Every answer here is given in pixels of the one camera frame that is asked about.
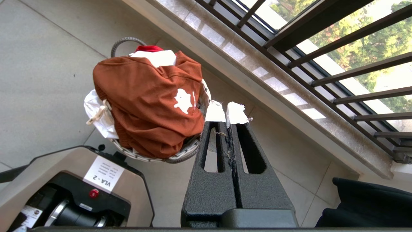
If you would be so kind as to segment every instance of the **black cloth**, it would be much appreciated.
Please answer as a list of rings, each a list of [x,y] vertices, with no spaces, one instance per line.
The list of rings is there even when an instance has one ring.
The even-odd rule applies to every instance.
[[[341,203],[323,211],[316,227],[412,227],[412,194],[399,189],[333,178]]]

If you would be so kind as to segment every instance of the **white tape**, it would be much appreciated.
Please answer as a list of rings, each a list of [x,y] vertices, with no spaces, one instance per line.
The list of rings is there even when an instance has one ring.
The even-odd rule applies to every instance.
[[[245,124],[248,123],[248,117],[244,113],[245,106],[229,102],[226,109],[226,127],[229,128],[230,124]]]
[[[226,122],[223,106],[217,101],[212,101],[207,107],[206,122]]]

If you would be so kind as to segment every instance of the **red cloth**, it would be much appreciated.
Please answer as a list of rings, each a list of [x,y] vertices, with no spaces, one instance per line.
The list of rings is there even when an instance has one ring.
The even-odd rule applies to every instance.
[[[143,51],[143,52],[159,52],[159,51],[163,51],[162,48],[158,47],[158,46],[138,46],[136,51]]]

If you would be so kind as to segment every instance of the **basket handle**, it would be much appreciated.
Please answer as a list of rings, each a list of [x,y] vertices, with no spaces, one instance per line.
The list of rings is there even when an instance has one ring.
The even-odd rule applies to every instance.
[[[110,53],[110,57],[111,57],[111,58],[115,57],[115,56],[116,56],[117,47],[118,47],[120,44],[122,44],[122,43],[124,43],[124,42],[127,42],[127,41],[133,41],[133,42],[140,43],[142,46],[147,46],[147,44],[146,44],[145,42],[143,42],[142,40],[139,40],[138,38],[135,38],[135,37],[124,37],[123,39],[115,42],[115,44],[114,44],[113,47],[112,47],[112,51],[111,51],[111,53]]]

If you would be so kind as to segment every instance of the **balcony railing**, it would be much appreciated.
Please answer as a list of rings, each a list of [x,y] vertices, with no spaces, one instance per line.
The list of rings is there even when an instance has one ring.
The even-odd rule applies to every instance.
[[[296,47],[298,44],[370,4],[372,0],[317,0],[279,30],[272,28],[256,14],[265,0],[257,0],[250,8],[245,6],[241,0],[196,1],[376,143],[394,161],[412,163],[411,158],[407,155],[412,154],[412,132],[399,132],[387,122],[387,120],[412,119],[412,112],[377,114],[364,103],[368,100],[411,95],[412,87],[354,95],[339,82],[358,75],[412,62],[412,52],[336,75],[330,75],[314,61],[317,57],[408,19],[412,16],[412,4],[305,54]],[[289,59],[289,63],[279,60],[279,53]],[[328,99],[325,92],[332,95],[334,99]]]

